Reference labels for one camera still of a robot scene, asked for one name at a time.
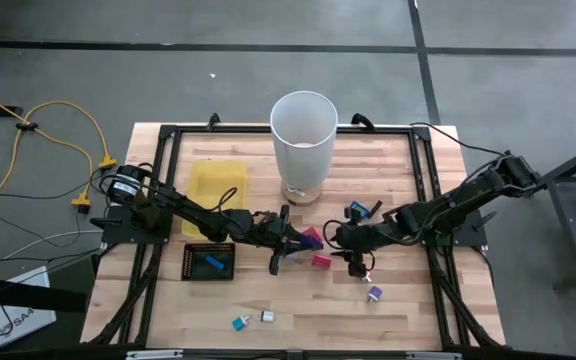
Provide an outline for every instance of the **gray floor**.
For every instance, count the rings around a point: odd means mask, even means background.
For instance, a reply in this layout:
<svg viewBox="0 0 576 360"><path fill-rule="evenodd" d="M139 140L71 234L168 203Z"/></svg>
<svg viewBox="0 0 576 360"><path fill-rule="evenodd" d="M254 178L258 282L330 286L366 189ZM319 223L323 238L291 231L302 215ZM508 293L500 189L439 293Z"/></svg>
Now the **gray floor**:
<svg viewBox="0 0 576 360"><path fill-rule="evenodd" d="M428 46L576 48L576 0L418 0ZM0 37L213 44L414 45L405 0L0 0ZM430 56L443 124L462 140L524 155L541 172L576 153L576 58ZM76 102L99 120L123 160L137 121L267 121L281 95L328 96L343 122L355 112L376 123L427 120L416 55L258 52L94 52L0 50L0 101L26 109ZM46 132L101 156L93 127L76 112L36 117ZM0 119L0 178L15 130ZM488 159L464 151L469 169ZM86 180L83 157L28 134L5 191L52 195ZM41 233L76 228L70 198L0 198L0 216ZM94 197L101 204L100 197ZM93 212L101 212L102 206ZM547 194L499 199L487 225L496 294L508 344L576 355L576 291L555 295L574 274ZM91 228L82 219L83 228ZM0 257L34 241L0 223ZM94 248L98 236L27 256ZM0 277L31 263L0 266Z"/></svg>

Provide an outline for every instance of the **white plastic cup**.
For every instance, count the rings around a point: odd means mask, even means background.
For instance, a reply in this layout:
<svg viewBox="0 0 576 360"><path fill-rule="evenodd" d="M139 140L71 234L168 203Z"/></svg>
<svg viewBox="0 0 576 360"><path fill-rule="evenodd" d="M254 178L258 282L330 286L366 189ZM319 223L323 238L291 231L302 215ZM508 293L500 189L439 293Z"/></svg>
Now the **white plastic cup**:
<svg viewBox="0 0 576 360"><path fill-rule="evenodd" d="M270 113L275 156L284 183L296 191L321 185L332 162L337 109L312 91L290 93Z"/></svg>

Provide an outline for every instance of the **wooden tabletop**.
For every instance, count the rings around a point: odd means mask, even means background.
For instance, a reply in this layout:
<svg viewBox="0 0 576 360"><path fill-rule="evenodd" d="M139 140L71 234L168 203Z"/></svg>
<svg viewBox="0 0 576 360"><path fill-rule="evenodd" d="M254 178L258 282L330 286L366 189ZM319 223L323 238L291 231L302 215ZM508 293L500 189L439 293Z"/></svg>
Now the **wooden tabletop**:
<svg viewBox="0 0 576 360"><path fill-rule="evenodd" d="M159 123L135 124L126 162L152 162ZM442 130L456 136L456 129ZM465 177L459 145L432 131L433 149L443 191ZM425 159L419 144L420 158ZM168 156L163 164L168 163ZM244 160L247 163L246 207L279 211L286 203L270 134L185 134L175 187L185 192L190 168L200 160ZM425 160L423 172L427 175ZM297 230L321 228L329 219L343 220L353 200L367 207L383 201L381 212L417 201L408 140L401 135L338 135L330 174L320 200L309 207L291 207ZM378 213L374 221L380 221ZM440 349L437 319L425 251L421 246L389 246L375 252L372 284L347 274L347 264L333 260L331 270L310 265L312 252L296 261L282 259L279 275L268 273L271 251L237 245L235 279L227 282L182 282L184 244L197 242L181 233L175 218L161 268L148 347L301 348L325 350ZM126 297L134 245L119 245L101 261L82 341L99 333ZM321 253L328 254L325 248ZM475 251L454 251L462 296L472 313L497 341L504 342L495 295L486 263ZM383 289L378 303L366 303L372 285ZM141 300L133 318L140 319ZM252 320L236 332L232 321L262 310L275 312L274 323ZM451 334L457 339L452 307L447 305Z"/></svg>

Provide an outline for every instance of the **pink block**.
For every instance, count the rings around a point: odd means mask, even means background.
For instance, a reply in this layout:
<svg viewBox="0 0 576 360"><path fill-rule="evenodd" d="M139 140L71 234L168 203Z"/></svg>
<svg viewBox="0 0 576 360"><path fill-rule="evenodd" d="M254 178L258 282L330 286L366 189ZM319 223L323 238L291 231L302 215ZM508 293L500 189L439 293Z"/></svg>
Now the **pink block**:
<svg viewBox="0 0 576 360"><path fill-rule="evenodd" d="M332 265L332 259L329 257L315 255L312 258L312 266L328 270L330 269L330 265Z"/></svg>
<svg viewBox="0 0 576 360"><path fill-rule="evenodd" d="M322 242L323 240L321 240L321 237L319 236L319 233L317 233L317 230L315 230L314 227L309 227L306 231L304 231L302 234L304 235L308 235L308 236L312 236L315 240Z"/></svg>

